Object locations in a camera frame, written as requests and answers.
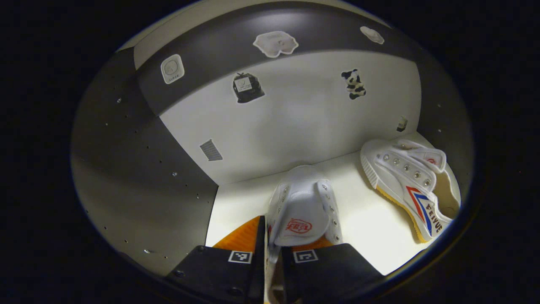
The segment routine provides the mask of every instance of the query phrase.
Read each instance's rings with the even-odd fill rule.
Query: cloud sticker
[[[296,39],[283,31],[268,32],[257,36],[253,45],[270,58],[283,53],[290,55],[298,47]]]
[[[384,38],[382,38],[381,34],[377,32],[376,30],[372,30],[369,27],[361,27],[360,31],[369,38],[369,40],[376,42],[378,44],[384,43]]]

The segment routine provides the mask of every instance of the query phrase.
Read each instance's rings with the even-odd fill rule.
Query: white canvas sneaker
[[[281,247],[342,242],[338,206],[330,181],[312,166],[290,170],[276,187],[267,214],[268,258],[276,263]]]
[[[457,182],[443,151],[410,140],[371,140],[360,159],[373,188],[407,211],[421,242],[437,238],[457,216],[459,190],[452,189]]]

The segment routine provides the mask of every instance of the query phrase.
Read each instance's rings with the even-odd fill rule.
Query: red logo
[[[299,219],[291,219],[285,230],[296,233],[306,233],[311,230],[311,223]]]

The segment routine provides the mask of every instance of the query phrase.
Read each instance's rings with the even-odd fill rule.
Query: feiyue logo
[[[287,229],[292,232],[296,233],[306,233],[311,230],[311,223],[299,220],[299,219],[291,219],[289,223],[287,224]]]

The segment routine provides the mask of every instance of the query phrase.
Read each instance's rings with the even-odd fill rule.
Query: shoe tongue
[[[437,173],[443,173],[444,167],[446,167],[446,154],[438,149],[411,149],[407,150],[407,155],[418,160]]]
[[[288,200],[274,244],[299,246],[319,239],[330,223],[319,194],[315,191],[299,191],[291,193]]]

